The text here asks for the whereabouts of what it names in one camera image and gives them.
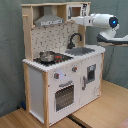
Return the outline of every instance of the oven door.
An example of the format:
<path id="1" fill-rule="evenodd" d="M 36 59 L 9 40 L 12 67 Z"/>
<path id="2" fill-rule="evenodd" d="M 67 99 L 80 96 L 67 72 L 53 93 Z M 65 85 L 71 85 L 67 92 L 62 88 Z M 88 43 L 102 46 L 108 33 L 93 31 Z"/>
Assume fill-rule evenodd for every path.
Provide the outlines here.
<path id="1" fill-rule="evenodd" d="M 49 87 L 49 123 L 56 123 L 79 108 L 80 75 L 53 82 Z"/>

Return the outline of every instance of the stove burner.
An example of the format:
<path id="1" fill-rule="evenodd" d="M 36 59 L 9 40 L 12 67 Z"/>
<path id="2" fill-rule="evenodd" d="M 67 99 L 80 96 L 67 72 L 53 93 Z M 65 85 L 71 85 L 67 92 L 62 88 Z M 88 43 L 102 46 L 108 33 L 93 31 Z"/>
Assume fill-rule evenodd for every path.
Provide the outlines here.
<path id="1" fill-rule="evenodd" d="M 41 61 L 41 58 L 36 58 L 33 61 L 48 67 L 48 66 L 52 66 L 54 64 L 62 63 L 64 61 L 73 59 L 73 57 L 70 57 L 67 55 L 63 55 L 63 54 L 60 54 L 60 55 L 62 56 L 60 61 L 44 62 L 44 61 Z"/>

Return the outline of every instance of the wooden table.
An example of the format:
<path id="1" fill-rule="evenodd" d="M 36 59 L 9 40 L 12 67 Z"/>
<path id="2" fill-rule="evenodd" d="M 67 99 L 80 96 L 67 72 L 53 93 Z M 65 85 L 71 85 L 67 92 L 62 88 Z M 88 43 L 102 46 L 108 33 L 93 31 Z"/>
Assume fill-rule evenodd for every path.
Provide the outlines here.
<path id="1" fill-rule="evenodd" d="M 128 89 L 102 81 L 101 97 L 71 115 L 87 128 L 115 128 L 128 118 Z"/>
<path id="2" fill-rule="evenodd" d="M 0 118 L 0 128 L 44 128 L 44 125 L 23 109 Z M 64 118 L 50 128 L 81 128 L 69 118 Z"/>

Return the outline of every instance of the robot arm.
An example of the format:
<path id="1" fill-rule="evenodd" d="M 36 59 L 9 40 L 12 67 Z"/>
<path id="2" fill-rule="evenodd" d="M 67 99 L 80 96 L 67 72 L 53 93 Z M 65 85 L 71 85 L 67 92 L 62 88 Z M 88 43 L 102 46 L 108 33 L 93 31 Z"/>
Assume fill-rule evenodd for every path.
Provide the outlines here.
<path id="1" fill-rule="evenodd" d="M 102 46 L 128 46 L 128 35 L 123 38 L 114 38 L 117 29 L 119 29 L 119 23 L 118 19 L 113 15 L 91 14 L 90 16 L 76 17 L 75 23 L 102 28 L 97 36 L 97 42 Z"/>

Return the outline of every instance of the oven window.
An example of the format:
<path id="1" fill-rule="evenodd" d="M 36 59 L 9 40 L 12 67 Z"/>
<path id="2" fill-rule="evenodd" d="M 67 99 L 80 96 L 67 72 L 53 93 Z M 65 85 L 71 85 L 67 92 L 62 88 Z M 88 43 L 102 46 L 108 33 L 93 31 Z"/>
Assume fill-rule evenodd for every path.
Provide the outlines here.
<path id="1" fill-rule="evenodd" d="M 74 85 L 59 90 L 55 94 L 56 112 L 73 104 L 74 102 Z"/>

